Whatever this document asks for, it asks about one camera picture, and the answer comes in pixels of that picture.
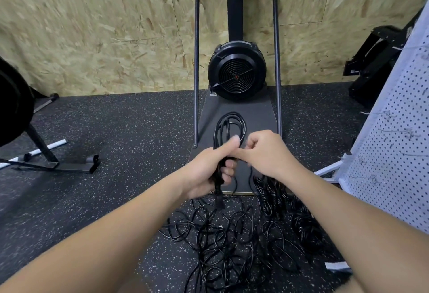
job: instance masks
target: osb wood wall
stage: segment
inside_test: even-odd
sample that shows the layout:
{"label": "osb wood wall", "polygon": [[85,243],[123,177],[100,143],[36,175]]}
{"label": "osb wood wall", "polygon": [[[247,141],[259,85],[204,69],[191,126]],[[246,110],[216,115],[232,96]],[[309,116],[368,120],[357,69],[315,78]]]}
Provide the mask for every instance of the osb wood wall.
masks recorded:
{"label": "osb wood wall", "polygon": [[[378,25],[403,27],[426,0],[279,0],[282,84],[337,82]],[[201,0],[200,84],[227,41],[226,0]],[[244,0],[245,39],[274,84],[271,0]],[[0,55],[44,94],[193,88],[194,0],[0,0]]]}

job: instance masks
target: speckled black floor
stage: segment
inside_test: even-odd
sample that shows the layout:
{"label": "speckled black floor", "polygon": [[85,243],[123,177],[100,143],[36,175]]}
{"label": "speckled black floor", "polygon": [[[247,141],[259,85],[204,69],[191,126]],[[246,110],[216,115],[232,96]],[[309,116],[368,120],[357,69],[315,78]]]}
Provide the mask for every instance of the speckled black floor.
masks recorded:
{"label": "speckled black floor", "polygon": [[[282,88],[283,129],[292,153],[311,170],[350,149],[365,116],[347,83]],[[270,89],[274,99],[274,90]],[[0,170],[0,283],[70,234],[142,193],[183,166],[192,142],[192,91],[66,97],[35,114],[32,124],[60,160],[99,153],[92,175]],[[1,156],[34,149],[26,135],[0,148]],[[252,197],[245,197],[252,203]],[[179,292],[195,266],[185,244],[157,236],[138,271],[154,292]],[[278,274],[266,292],[331,292],[347,277],[323,268]]]}

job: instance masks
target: black gym equipment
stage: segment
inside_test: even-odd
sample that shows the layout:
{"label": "black gym equipment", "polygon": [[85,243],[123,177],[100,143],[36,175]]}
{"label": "black gym equipment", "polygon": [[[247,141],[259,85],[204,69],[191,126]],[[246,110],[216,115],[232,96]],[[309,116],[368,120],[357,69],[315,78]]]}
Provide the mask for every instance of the black gym equipment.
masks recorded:
{"label": "black gym equipment", "polygon": [[366,108],[372,108],[377,100],[422,10],[402,30],[392,25],[374,28],[356,55],[346,62],[343,75],[359,75],[349,95]]}
{"label": "black gym equipment", "polygon": [[[57,99],[53,95],[48,103]],[[0,158],[0,162],[18,165],[44,171],[76,171],[93,173],[99,166],[98,155],[90,156],[85,163],[60,163],[54,153],[47,147],[43,139],[30,124],[34,113],[34,96],[30,87],[18,71],[0,57],[0,107],[2,111],[2,126],[0,146],[6,145],[26,132],[41,153],[46,162],[30,162],[31,155],[23,155],[18,161]]]}
{"label": "black gym equipment", "polygon": [[[247,125],[247,134],[270,129],[282,135],[280,99],[280,49],[277,0],[272,0],[274,18],[275,85],[277,120],[266,87],[266,64],[258,46],[243,40],[243,0],[227,0],[229,41],[218,45],[208,65],[209,91],[199,117],[199,46],[200,0],[195,0],[194,57],[194,136],[189,160],[203,149],[213,146],[213,131],[222,116],[234,112]],[[239,135],[240,128],[232,125],[228,134]],[[227,141],[226,132],[223,142]],[[225,187],[224,193],[253,194],[248,185],[250,168],[239,161],[236,182]]]}

